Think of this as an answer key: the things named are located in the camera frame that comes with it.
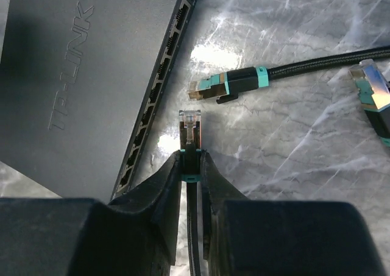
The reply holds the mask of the black box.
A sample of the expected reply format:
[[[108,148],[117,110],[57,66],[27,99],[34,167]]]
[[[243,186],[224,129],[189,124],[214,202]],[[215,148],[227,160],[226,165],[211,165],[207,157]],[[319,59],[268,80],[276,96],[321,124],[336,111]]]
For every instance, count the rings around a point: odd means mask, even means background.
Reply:
[[[10,0],[1,161],[62,197],[131,184],[197,0]]]

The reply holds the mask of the black cable teal plug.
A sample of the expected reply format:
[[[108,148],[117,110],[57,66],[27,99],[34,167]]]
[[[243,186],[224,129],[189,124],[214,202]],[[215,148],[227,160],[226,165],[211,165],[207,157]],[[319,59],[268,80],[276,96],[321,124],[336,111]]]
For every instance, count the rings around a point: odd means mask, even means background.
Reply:
[[[199,238],[197,229],[197,183],[200,180],[199,110],[179,111],[181,179],[186,183],[187,236],[190,274],[200,275]]]

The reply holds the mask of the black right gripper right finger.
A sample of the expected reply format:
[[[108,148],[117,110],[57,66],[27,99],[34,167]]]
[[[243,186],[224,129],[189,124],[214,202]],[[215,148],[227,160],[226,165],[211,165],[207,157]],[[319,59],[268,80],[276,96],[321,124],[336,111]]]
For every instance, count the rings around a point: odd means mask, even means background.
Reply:
[[[204,258],[210,275],[384,275],[350,203],[251,200],[200,157]]]

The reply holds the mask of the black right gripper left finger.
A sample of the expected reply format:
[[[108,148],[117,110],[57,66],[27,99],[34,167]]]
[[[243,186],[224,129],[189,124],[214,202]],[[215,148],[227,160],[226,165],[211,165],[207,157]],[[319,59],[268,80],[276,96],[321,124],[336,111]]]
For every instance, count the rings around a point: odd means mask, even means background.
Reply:
[[[3,198],[1,274],[168,275],[179,209],[179,152],[109,204]]]

